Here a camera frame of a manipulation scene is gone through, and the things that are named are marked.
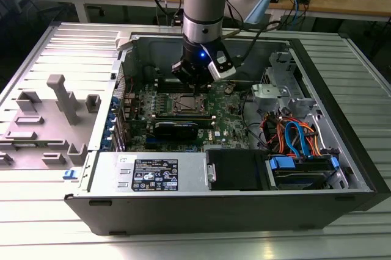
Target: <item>blue latch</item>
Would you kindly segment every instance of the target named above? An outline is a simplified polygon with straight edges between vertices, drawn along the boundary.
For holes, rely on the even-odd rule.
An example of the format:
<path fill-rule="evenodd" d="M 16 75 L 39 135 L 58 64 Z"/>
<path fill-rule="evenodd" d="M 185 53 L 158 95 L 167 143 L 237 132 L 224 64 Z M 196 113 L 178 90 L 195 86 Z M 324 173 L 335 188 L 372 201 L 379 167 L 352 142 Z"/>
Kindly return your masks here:
<path fill-rule="evenodd" d="M 331 163 L 335 169 L 338 169 L 340 167 L 340 163 L 338 162 L 338 159 L 336 157 L 331 158 Z"/>
<path fill-rule="evenodd" d="M 292 157 L 276 156 L 270 160 L 272 170 L 276 168 L 296 168 Z"/>
<path fill-rule="evenodd" d="M 63 179 L 78 179 L 76 170 L 66 170 Z"/>

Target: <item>power supply label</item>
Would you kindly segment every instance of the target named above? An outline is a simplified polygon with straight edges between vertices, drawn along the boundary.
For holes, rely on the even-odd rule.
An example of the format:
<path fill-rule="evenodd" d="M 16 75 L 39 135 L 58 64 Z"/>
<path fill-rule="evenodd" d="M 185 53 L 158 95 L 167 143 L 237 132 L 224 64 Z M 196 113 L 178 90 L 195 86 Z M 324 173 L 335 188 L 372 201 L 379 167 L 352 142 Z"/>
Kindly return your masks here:
<path fill-rule="evenodd" d="M 177 191 L 177 159 L 136 159 L 132 189 L 135 192 Z"/>

